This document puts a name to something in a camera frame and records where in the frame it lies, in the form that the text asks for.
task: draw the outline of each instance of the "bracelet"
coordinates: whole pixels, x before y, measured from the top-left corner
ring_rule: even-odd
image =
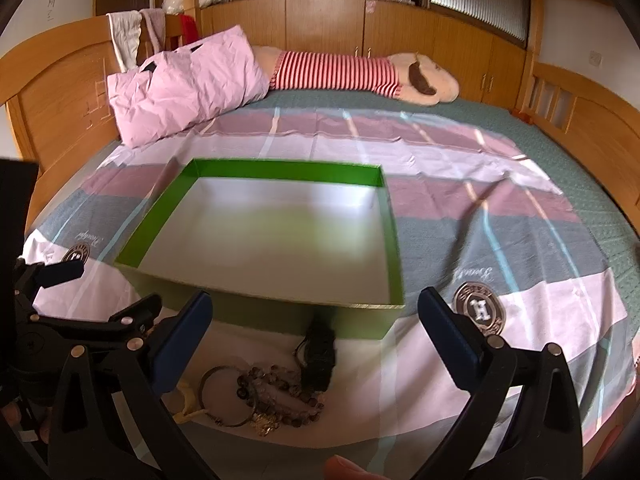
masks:
[[[212,415],[211,413],[209,413],[209,410],[207,408],[205,408],[204,406],[204,402],[202,400],[202,393],[204,391],[204,386],[207,382],[207,380],[216,372],[219,372],[220,370],[235,370],[236,372],[238,372],[238,374],[240,376],[242,376],[244,374],[244,372],[236,367],[236,366],[232,366],[232,365],[222,365],[222,366],[215,366],[213,367],[211,370],[208,370],[201,378],[200,380],[200,386],[198,387],[198,403],[200,405],[200,407],[205,410],[205,414],[211,419],[213,420],[213,422],[216,423],[216,425],[218,426],[222,426],[224,428],[239,428],[240,426],[244,426],[246,423],[251,422],[252,420],[254,420],[254,414],[255,414],[255,410],[257,409],[258,406],[258,394],[255,390],[252,390],[250,392],[250,395],[253,396],[253,400],[254,402],[253,404],[253,411],[250,413],[250,415],[243,420],[242,422],[238,422],[237,424],[225,424],[224,421],[215,415]]]

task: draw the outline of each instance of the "wooden bed frame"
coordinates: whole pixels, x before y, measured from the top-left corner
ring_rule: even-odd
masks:
[[[165,48],[182,44],[178,16],[167,16]],[[153,54],[142,23],[138,62]],[[27,227],[82,166],[119,133],[106,79],[119,72],[107,16],[34,36],[0,58],[0,104],[18,154],[40,167]]]
[[[587,169],[640,232],[640,112],[604,86],[536,62],[524,111]]]

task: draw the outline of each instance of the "white towel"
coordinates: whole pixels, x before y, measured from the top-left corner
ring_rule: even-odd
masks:
[[[137,67],[136,57],[140,45],[142,15],[137,10],[125,10],[110,12],[107,16],[111,29],[111,42],[118,58],[120,71],[126,72]]]

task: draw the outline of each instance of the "jewelry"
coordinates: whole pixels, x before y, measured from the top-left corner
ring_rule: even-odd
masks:
[[[227,424],[220,417],[211,414],[204,407],[202,400],[202,393],[207,380],[214,373],[227,369],[235,370],[239,373],[236,396],[244,400],[246,405],[253,409],[245,420],[237,424]],[[269,386],[306,404],[308,409],[295,410],[278,402],[275,396],[269,392]],[[259,436],[267,436],[271,431],[277,430],[281,424],[300,428],[315,422],[319,419],[320,413],[324,408],[321,400],[317,392],[302,390],[302,387],[300,387],[300,372],[287,370],[278,365],[273,365],[268,373],[265,373],[259,367],[253,367],[249,371],[245,371],[231,365],[216,366],[203,375],[198,388],[198,403],[216,425],[225,428],[239,428],[250,422]]]
[[[255,408],[255,413],[259,415],[272,416],[271,422],[273,430],[283,423],[294,428],[306,426],[310,422],[315,422],[320,417],[324,404],[319,402],[318,394],[303,390],[300,387],[300,374],[286,368],[273,365],[268,373],[264,373],[261,368],[253,367],[248,373],[238,377],[238,388],[236,394],[247,405]],[[268,386],[288,394],[290,397],[308,406],[305,410],[296,410],[284,405],[276,400],[270,393]],[[257,395],[257,404],[249,398],[249,392],[253,390]]]
[[[249,393],[248,397],[251,397],[251,399],[254,402],[254,410],[251,412],[251,415],[249,415],[245,420],[238,422],[237,424],[226,424],[220,417],[212,415],[209,410],[207,408],[205,408],[204,406],[204,402],[202,401],[202,393],[204,391],[204,385],[206,384],[207,380],[216,372],[219,372],[220,370],[235,370],[237,371],[239,374],[243,374],[244,372],[236,367],[236,366],[232,366],[232,365],[222,365],[222,366],[215,366],[213,367],[211,370],[209,370],[207,373],[205,373],[201,380],[200,380],[200,386],[198,387],[198,403],[200,405],[200,407],[205,410],[205,414],[211,419],[213,420],[213,422],[216,423],[217,426],[223,426],[224,428],[239,428],[240,426],[244,426],[246,423],[251,422],[254,418],[254,414],[256,411],[256,406],[258,404],[258,397],[257,394],[255,393],[255,391],[252,391]]]

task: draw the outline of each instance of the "green box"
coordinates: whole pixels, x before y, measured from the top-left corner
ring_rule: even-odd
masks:
[[[198,289],[214,319],[302,335],[320,313],[342,338],[380,339],[404,307],[381,168],[193,159],[115,265],[179,310]]]

